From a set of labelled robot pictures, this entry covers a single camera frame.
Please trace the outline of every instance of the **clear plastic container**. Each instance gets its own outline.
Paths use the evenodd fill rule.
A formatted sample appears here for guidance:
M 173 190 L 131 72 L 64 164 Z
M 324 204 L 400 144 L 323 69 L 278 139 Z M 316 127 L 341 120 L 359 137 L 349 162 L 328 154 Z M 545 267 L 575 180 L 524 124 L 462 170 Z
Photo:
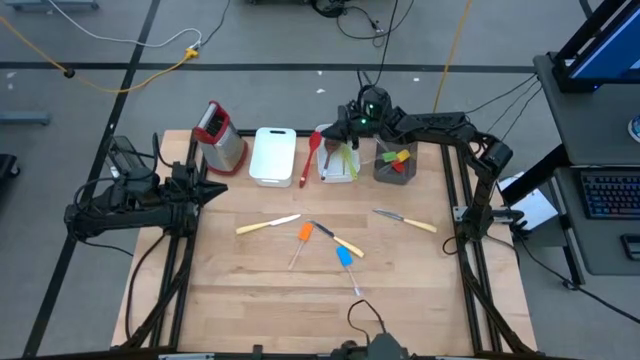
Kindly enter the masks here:
M 322 130 L 328 128 L 331 124 L 323 124 L 316 128 L 316 131 L 321 132 Z M 351 162 L 353 163 L 353 167 L 355 169 L 356 174 L 360 172 L 360 154 L 357 150 L 353 150 L 351 148 L 352 143 L 349 141 L 347 144 L 342 144 L 342 148 L 348 150 L 348 153 L 351 156 Z M 322 181 L 326 184 L 337 184 L 337 183 L 349 183 L 353 182 L 354 178 L 351 176 L 350 166 L 347 160 L 342 156 L 342 148 L 336 150 L 331 154 L 331 159 L 329 160 L 329 167 L 327 168 L 327 176 Z M 318 176 L 322 174 L 324 170 L 324 163 L 327 160 L 327 150 L 324 148 L 324 138 L 320 143 L 320 147 L 316 151 L 316 161 L 318 163 Z

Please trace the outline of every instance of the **keyboard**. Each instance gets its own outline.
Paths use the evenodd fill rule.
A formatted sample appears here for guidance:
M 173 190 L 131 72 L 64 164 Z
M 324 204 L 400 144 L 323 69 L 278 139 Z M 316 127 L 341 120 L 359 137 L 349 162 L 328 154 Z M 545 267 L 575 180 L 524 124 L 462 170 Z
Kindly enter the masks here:
M 640 219 L 640 171 L 579 172 L 583 204 L 591 219 Z

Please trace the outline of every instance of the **white plastic container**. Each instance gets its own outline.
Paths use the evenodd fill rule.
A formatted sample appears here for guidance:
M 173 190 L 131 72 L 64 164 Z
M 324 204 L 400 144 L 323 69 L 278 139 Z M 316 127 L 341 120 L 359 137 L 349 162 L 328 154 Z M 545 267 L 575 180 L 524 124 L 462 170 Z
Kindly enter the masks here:
M 322 130 L 328 128 L 331 124 L 323 124 L 319 125 L 316 128 L 316 131 L 321 132 Z M 360 172 L 360 154 L 357 150 L 353 150 L 351 148 L 352 143 L 349 141 L 346 146 L 351 151 L 351 161 L 353 162 L 353 167 L 356 169 L 356 173 Z M 324 170 L 324 163 L 327 160 L 327 149 L 324 148 L 324 138 L 320 143 L 320 147 L 316 151 L 316 162 L 318 163 L 318 176 L 322 174 Z M 348 183 L 353 182 L 353 177 L 351 176 L 351 171 L 349 170 L 349 164 L 342 159 L 342 151 L 340 149 L 333 152 L 331 155 L 331 160 L 329 160 L 329 167 L 327 168 L 327 176 L 322 181 L 325 184 L 337 184 L 337 183 Z
M 293 179 L 296 132 L 260 128 L 256 132 L 249 175 L 260 186 L 288 187 Z

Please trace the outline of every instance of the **knife handle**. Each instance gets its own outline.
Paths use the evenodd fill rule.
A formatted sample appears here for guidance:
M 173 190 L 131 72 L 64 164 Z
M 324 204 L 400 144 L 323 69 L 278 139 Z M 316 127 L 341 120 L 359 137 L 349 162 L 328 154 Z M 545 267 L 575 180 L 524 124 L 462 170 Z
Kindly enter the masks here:
M 347 249 L 349 249 L 349 251 L 351 251 L 352 253 L 358 255 L 358 257 L 361 257 L 361 258 L 364 257 L 364 252 L 362 250 L 358 249 L 355 245 L 351 245 L 348 242 L 340 239 L 337 236 L 334 236 L 333 240 L 335 240 L 338 244 L 340 244 L 340 245 L 346 247 Z
M 265 226 L 269 226 L 269 223 L 266 222 L 266 223 L 259 223 L 259 224 L 253 224 L 253 225 L 247 225 L 247 226 L 239 227 L 239 228 L 236 229 L 236 235 L 242 235 L 244 233 L 248 233 L 249 231 L 262 229 Z
M 419 227 L 422 230 L 431 231 L 434 234 L 438 232 L 438 228 L 436 228 L 433 225 L 425 224 L 423 222 L 410 220 L 410 219 L 404 219 L 403 221 L 406 222 L 407 224 L 413 225 L 415 227 Z

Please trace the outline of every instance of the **lid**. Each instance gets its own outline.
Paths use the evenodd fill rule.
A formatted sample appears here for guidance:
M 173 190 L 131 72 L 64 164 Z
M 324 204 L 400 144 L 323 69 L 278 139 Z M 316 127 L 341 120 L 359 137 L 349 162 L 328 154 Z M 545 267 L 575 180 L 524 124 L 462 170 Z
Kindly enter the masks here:
M 260 128 L 256 131 L 249 175 L 254 179 L 287 180 L 293 173 L 295 154 L 295 130 Z

